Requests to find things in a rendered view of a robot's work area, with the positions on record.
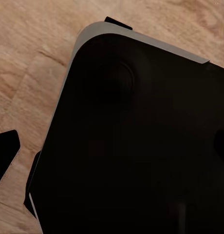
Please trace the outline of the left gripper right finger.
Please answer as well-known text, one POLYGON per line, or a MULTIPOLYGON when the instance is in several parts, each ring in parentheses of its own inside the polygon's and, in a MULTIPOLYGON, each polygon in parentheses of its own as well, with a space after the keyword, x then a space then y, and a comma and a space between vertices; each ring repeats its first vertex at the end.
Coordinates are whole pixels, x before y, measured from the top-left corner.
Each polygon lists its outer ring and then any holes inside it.
POLYGON ((218 130, 215 138, 214 138, 214 143, 213 146, 217 153, 220 155, 222 160, 224 161, 224 130, 218 130))

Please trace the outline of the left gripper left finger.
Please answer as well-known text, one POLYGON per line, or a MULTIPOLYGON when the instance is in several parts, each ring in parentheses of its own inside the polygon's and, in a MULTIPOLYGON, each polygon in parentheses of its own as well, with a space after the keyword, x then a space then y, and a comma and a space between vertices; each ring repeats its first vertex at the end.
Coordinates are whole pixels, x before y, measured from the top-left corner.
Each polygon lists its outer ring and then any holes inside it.
POLYGON ((0 180, 20 149, 16 130, 0 134, 0 180))

